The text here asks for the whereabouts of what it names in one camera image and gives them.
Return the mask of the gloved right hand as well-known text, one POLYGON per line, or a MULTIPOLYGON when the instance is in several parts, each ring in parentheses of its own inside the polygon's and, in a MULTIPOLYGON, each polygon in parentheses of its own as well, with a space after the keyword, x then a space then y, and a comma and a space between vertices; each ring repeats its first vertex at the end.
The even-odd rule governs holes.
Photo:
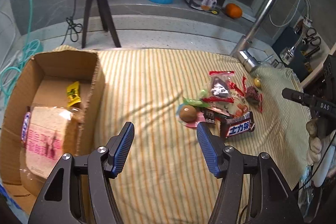
POLYGON ((312 166, 321 160, 323 154, 322 139, 318 134, 322 137, 326 136, 328 123, 327 119, 323 117, 311 119, 306 123, 306 130, 309 134, 309 148, 306 155, 308 166, 312 166))

